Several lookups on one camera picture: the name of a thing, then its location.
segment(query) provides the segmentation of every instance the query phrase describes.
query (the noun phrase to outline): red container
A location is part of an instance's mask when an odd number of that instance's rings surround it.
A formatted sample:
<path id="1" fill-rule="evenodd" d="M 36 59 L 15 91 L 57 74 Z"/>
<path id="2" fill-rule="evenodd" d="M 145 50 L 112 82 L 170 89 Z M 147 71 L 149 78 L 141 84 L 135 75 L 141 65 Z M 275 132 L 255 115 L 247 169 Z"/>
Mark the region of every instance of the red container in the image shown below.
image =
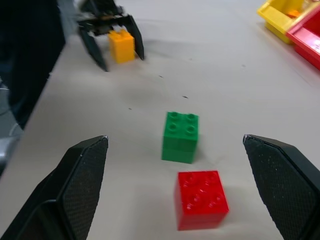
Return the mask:
<path id="1" fill-rule="evenodd" d="M 320 70 L 320 6 L 290 28 L 286 36 L 295 43 L 295 51 Z"/>
<path id="2" fill-rule="evenodd" d="M 229 212 L 217 171 L 179 172 L 174 202 L 178 230 L 215 228 Z"/>

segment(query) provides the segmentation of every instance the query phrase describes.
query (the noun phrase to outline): table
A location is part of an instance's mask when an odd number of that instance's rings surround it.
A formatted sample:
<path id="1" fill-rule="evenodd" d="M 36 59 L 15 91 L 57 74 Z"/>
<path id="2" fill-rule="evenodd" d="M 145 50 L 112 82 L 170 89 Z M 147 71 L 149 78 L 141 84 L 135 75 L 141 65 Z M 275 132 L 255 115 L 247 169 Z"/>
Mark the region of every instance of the table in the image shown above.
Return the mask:
<path id="1" fill-rule="evenodd" d="M 297 146 L 320 168 L 319 73 L 263 27 L 261 1 L 120 0 L 147 59 L 103 72 L 72 36 L 0 180 L 0 235 L 72 145 L 109 136 L 88 240 L 280 240 L 260 199 L 244 134 Z M 194 164 L 161 160 L 166 111 L 198 114 Z M 177 231 L 177 172 L 220 172 L 230 213 L 218 229 Z"/>

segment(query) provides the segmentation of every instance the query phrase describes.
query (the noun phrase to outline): green lego brick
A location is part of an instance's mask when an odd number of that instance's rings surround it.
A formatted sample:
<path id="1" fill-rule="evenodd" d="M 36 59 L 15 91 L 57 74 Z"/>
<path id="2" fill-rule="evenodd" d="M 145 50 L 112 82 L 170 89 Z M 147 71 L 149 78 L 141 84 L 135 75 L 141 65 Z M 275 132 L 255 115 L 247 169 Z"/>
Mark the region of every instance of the green lego brick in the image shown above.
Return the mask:
<path id="1" fill-rule="evenodd" d="M 194 152 L 198 143 L 199 117 L 195 114 L 168 112 L 162 148 Z"/>
<path id="2" fill-rule="evenodd" d="M 163 148 L 161 159 L 185 164 L 192 164 L 192 162 L 194 161 L 194 157 L 194 151 L 187 152 Z"/>

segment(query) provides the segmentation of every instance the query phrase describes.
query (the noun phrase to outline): robotic claw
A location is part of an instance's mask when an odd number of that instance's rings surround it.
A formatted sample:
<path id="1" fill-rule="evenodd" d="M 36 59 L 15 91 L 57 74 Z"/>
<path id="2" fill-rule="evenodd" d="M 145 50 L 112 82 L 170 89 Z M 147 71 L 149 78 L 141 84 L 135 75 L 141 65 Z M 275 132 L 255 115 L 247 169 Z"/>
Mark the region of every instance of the robotic claw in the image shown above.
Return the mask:
<path id="1" fill-rule="evenodd" d="M 108 66 L 104 60 L 99 46 L 94 36 L 109 33 L 113 26 L 124 26 L 126 30 L 134 37 L 136 54 L 145 59 L 145 50 L 142 42 L 141 33 L 131 15 L 125 15 L 121 6 L 117 6 L 114 0 L 85 0 L 79 6 L 81 14 L 77 18 L 78 33 L 96 64 L 104 71 L 108 72 Z"/>

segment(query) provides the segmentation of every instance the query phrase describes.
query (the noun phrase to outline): yellow container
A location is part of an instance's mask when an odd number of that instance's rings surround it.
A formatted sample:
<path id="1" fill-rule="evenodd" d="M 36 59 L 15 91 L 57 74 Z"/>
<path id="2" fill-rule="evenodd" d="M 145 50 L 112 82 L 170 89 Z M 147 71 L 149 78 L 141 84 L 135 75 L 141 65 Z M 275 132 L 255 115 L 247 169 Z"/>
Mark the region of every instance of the yellow container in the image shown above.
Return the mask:
<path id="1" fill-rule="evenodd" d="M 285 43 L 291 44 L 291 40 L 286 37 L 288 29 L 319 5 L 319 1 L 312 0 L 267 0 L 257 13 L 265 19 L 267 29 Z"/>
<path id="2" fill-rule="evenodd" d="M 135 59 L 135 39 L 125 29 L 108 33 L 111 56 L 117 64 Z"/>

